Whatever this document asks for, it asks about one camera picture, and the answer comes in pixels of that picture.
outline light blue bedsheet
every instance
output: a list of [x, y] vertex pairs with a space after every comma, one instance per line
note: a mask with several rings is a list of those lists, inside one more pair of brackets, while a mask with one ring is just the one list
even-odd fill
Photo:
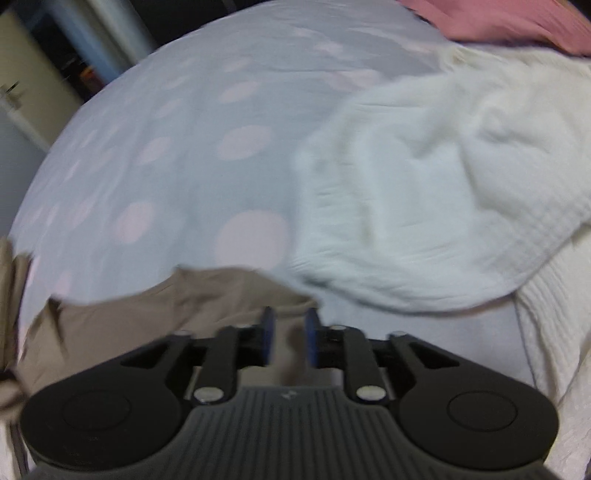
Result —
[[280, 0], [207, 25], [86, 104], [12, 229], [35, 260], [26, 328], [51, 294], [77, 303], [148, 288], [177, 264], [263, 268], [322, 301], [326, 323], [405, 330], [531, 382], [510, 300], [403, 316], [305, 286], [287, 268], [300, 141], [348, 94], [437, 68], [445, 42], [394, 0]]

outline pink pillow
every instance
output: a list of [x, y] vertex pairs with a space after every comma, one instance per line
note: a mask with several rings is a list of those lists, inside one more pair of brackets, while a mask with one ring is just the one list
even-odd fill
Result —
[[591, 55], [591, 22], [566, 0], [400, 0], [451, 40], [541, 41]]

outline gray wall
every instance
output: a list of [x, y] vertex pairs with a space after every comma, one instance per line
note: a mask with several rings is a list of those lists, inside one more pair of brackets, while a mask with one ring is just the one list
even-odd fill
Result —
[[44, 157], [0, 108], [0, 236], [8, 234]]

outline beige cloth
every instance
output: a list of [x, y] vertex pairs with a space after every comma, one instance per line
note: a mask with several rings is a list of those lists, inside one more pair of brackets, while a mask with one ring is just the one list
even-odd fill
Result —
[[0, 238], [0, 367], [10, 367], [17, 358], [17, 319], [30, 257], [13, 259], [8, 238]]
[[303, 381], [303, 314], [315, 302], [253, 271], [178, 268], [143, 293], [78, 306], [50, 299], [31, 325], [16, 367], [28, 394], [175, 330], [213, 336], [253, 324], [265, 306], [278, 316], [270, 368], [250, 368], [247, 384]]
[[8, 238], [0, 238], [0, 472], [16, 479], [25, 473], [24, 447], [15, 423], [25, 396], [7, 369], [17, 359], [17, 321], [30, 258], [13, 258]]

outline white blanket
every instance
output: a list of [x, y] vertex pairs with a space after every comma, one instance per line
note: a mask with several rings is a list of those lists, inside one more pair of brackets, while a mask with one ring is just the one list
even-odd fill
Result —
[[444, 73], [353, 97], [300, 151], [293, 266], [411, 312], [519, 288], [534, 376], [561, 416], [548, 464], [579, 480], [591, 449], [591, 237], [569, 239], [591, 219], [591, 70], [544, 50], [441, 58]]

